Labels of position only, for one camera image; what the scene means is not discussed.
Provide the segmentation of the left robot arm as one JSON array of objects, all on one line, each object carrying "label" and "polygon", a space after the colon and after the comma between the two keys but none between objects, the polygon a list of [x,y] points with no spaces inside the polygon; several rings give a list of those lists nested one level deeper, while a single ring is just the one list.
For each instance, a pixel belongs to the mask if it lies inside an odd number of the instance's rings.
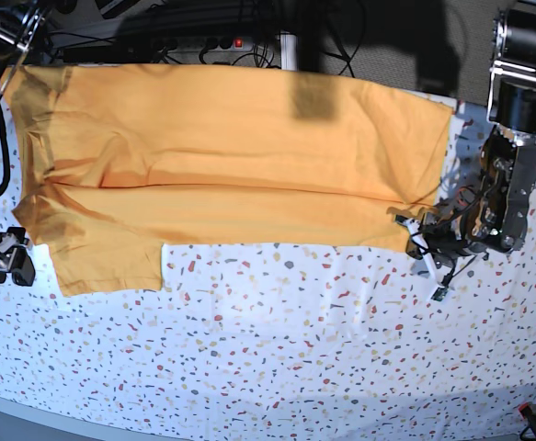
[{"label": "left robot arm", "polygon": [[455,277],[459,259],[509,254],[527,234],[536,183],[536,9],[500,12],[493,42],[486,112],[493,128],[480,153],[481,181],[472,200],[446,215],[426,210],[395,218],[408,231],[408,255],[424,261],[441,289]]}]

